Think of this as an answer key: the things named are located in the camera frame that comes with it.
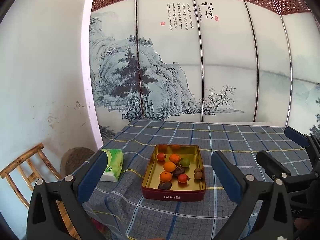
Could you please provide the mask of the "red gold tin box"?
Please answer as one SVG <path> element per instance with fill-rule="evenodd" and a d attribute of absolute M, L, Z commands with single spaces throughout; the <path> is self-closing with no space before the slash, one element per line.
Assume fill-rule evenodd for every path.
<path fill-rule="evenodd" d="M 157 160 L 157 154 L 165 153 L 165 161 Z M 159 175 L 165 171 L 163 165 L 170 161 L 171 154 L 178 154 L 180 158 L 189 158 L 190 166 L 185 169 L 190 180 L 187 183 L 179 183 L 178 177 L 172 174 L 172 187 L 170 190 L 159 190 L 158 185 L 161 183 Z M 194 170 L 200 168 L 202 179 L 194 178 Z M 180 201 L 180 202 L 197 202 L 204 198 L 206 191 L 206 181 L 204 178 L 204 165 L 199 146 L 196 145 L 164 145 L 155 146 L 150 157 L 149 163 L 142 181 L 142 192 L 146 199 L 163 200 L 163 201 Z"/>

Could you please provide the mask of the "orange fruit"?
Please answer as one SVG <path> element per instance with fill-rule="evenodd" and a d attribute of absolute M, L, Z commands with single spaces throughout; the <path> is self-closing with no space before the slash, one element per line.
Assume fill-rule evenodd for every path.
<path fill-rule="evenodd" d="M 167 183 L 167 182 L 171 182 L 172 180 L 172 174 L 170 172 L 167 171 L 163 171 L 160 175 L 159 175 L 160 181 L 163 183 Z"/>

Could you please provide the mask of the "small red persimmon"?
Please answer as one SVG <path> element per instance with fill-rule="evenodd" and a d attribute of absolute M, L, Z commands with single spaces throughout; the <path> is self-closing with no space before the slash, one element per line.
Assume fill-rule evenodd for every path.
<path fill-rule="evenodd" d="M 159 160 L 159 161 L 165 161 L 165 159 L 166 159 L 166 155 L 165 155 L 165 153 L 159 153 L 159 154 L 157 154 L 157 160 Z"/>

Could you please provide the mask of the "green lime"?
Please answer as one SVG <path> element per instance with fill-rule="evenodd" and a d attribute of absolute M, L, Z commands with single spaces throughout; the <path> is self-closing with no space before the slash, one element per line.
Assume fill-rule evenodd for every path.
<path fill-rule="evenodd" d="M 180 160 L 180 166 L 183 167 L 183 168 L 187 168 L 190 166 L 190 160 L 189 158 L 185 157 L 185 158 L 182 158 Z"/>

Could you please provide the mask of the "orange tangerine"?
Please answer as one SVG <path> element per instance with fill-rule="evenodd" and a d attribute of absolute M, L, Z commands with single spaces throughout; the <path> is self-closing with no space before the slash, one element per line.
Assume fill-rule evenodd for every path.
<path fill-rule="evenodd" d="M 178 154 L 171 154 L 169 157 L 169 160 L 174 163 L 174 164 L 178 164 L 180 162 L 180 156 Z"/>

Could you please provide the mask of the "dark brown passion fruit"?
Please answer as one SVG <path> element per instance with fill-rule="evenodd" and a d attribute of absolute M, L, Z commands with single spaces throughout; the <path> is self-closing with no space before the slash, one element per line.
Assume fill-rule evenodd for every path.
<path fill-rule="evenodd" d="M 181 166 L 176 167 L 175 171 L 173 172 L 173 175 L 178 177 L 181 174 L 185 173 L 185 169 Z"/>

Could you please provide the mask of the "green tissue pack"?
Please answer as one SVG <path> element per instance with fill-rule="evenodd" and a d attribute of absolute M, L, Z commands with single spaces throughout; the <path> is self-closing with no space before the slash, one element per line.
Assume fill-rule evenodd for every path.
<path fill-rule="evenodd" d="M 100 181 L 117 182 L 123 168 L 123 152 L 121 149 L 104 149 L 101 151 L 107 155 L 107 165 Z"/>

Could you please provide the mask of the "round woven stool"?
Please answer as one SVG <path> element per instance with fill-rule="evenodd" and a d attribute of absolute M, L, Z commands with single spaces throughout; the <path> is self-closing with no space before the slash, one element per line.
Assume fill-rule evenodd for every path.
<path fill-rule="evenodd" d="M 86 147 L 75 147 L 69 149 L 62 157 L 60 164 L 60 174 L 62 178 L 72 174 L 95 152 Z"/>

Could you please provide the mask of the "large orange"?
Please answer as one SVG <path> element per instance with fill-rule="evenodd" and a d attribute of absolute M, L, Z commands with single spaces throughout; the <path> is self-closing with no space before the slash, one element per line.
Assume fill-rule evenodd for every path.
<path fill-rule="evenodd" d="M 168 161 L 166 162 L 164 165 L 163 165 L 163 168 L 166 172 L 174 172 L 176 170 L 176 164 L 171 162 L 171 161 Z"/>

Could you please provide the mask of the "painted landscape folding screen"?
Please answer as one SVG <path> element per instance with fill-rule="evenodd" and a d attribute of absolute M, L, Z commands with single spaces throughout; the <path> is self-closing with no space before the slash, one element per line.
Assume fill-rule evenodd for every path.
<path fill-rule="evenodd" d="M 319 136 L 319 21 L 304 0 L 93 0 L 89 70 L 104 139 L 143 119 Z"/>

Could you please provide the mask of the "small red-orange fruit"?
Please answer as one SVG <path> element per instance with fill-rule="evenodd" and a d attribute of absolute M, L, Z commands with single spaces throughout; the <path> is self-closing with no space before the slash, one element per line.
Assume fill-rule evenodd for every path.
<path fill-rule="evenodd" d="M 177 179 L 178 182 L 182 184 L 187 183 L 190 180 L 189 176 L 185 173 L 180 174 Z"/>

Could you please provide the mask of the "wooden chair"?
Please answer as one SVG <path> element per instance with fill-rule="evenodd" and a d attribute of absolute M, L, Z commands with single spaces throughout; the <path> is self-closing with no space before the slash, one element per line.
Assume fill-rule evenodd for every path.
<path fill-rule="evenodd" d="M 43 143 L 1 165 L 1 215 L 12 234 L 23 239 L 27 230 L 27 213 L 35 183 L 61 179 L 60 167 L 52 164 Z"/>

